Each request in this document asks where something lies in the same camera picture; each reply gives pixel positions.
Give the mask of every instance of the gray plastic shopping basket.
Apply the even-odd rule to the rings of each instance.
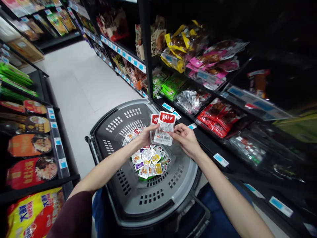
[[[135,127],[148,126],[150,115],[159,111],[147,99],[119,105],[104,115],[90,132],[89,143],[95,163],[123,147],[124,136]],[[107,184],[117,223],[125,228],[151,226],[171,215],[191,192],[198,166],[173,144],[172,162],[165,174],[139,181],[128,160]]]

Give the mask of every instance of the aisle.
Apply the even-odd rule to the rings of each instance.
[[[140,99],[85,41],[45,55],[37,66],[50,77],[81,178],[95,166],[84,137],[109,110]]]

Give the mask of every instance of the snack aisle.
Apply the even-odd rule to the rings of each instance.
[[[51,103],[48,75],[32,63],[37,70],[30,74],[9,63],[0,65],[0,211],[6,221],[0,234],[11,237],[22,229],[26,236],[43,237],[80,176],[63,148],[65,137],[58,128],[59,108]]]

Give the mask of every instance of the plastic packaging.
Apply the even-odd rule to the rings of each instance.
[[[174,131],[175,122],[175,114],[161,111],[158,118],[160,126],[155,130],[154,142],[171,146],[173,138],[170,136],[169,132]]]

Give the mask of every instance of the dark sleeve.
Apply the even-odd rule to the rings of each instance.
[[[47,238],[91,237],[92,194],[83,191],[68,199]]]

